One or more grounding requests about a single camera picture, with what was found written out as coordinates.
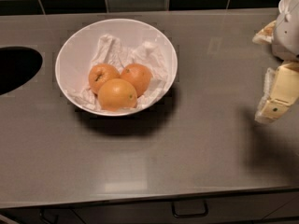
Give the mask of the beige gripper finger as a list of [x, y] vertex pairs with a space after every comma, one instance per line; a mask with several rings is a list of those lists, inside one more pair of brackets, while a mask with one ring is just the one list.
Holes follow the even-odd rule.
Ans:
[[271, 21], [270, 23], [268, 23], [252, 38], [252, 42], [260, 45], [271, 44], [275, 25], [275, 21]]
[[298, 99], [299, 62], [285, 61], [276, 70], [268, 68], [255, 120], [261, 124], [272, 123], [280, 119]]

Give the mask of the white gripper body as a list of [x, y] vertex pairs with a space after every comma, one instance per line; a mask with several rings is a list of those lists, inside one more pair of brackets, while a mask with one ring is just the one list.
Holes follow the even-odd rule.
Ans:
[[285, 61], [299, 61], [299, 0], [291, 0], [276, 19], [272, 52]]

